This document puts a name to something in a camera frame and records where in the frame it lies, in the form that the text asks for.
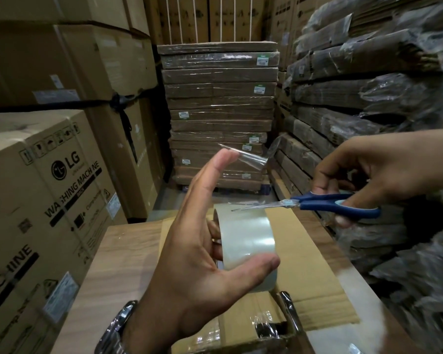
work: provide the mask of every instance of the qr code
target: qr code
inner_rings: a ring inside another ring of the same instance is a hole
[[[26,233],[33,225],[31,224],[30,219],[26,218],[22,222],[18,224],[18,228],[22,233]]]

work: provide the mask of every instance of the gray floor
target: gray floor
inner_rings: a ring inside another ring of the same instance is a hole
[[[180,208],[184,199],[185,193],[180,190],[180,187],[175,184],[172,179],[168,184],[163,183],[159,196],[154,204],[153,211],[148,216],[148,221],[162,220],[171,217],[175,214],[175,210]],[[273,202],[278,201],[274,190],[271,188],[271,193],[267,196],[257,195],[255,193],[242,192],[237,190],[221,190],[214,192],[213,203],[227,203],[227,202]]]

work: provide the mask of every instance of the wooden table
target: wooden table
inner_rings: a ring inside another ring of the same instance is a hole
[[[336,242],[310,211],[295,214],[340,280],[361,319],[308,332],[316,354],[424,354],[384,307]],[[110,321],[129,300],[139,299],[156,266],[161,221],[108,228],[52,354],[89,354]]]

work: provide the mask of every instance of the lg logo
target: lg logo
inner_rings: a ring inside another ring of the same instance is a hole
[[[72,169],[80,161],[80,158],[77,152],[73,151],[70,160],[67,157],[65,157],[64,160],[65,163],[61,160],[56,160],[51,165],[51,173],[56,180],[64,180],[67,175],[67,168]]]

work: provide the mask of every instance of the wristwatch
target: wristwatch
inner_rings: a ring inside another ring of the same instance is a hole
[[[102,338],[95,347],[94,354],[126,354],[121,343],[121,334],[128,318],[133,314],[138,301],[130,301],[124,305],[112,320]]]

